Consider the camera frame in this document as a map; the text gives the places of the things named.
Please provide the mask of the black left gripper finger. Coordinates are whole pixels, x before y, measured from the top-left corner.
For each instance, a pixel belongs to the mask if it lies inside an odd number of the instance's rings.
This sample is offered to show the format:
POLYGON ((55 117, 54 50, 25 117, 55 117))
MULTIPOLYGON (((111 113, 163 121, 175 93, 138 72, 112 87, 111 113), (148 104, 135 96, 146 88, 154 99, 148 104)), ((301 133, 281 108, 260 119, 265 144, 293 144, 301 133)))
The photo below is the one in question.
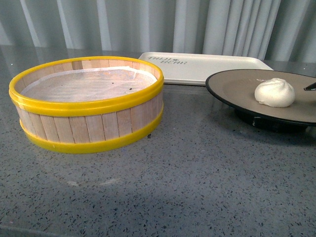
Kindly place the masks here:
POLYGON ((304 88, 305 91, 315 91, 316 90, 316 83, 313 83, 304 88))

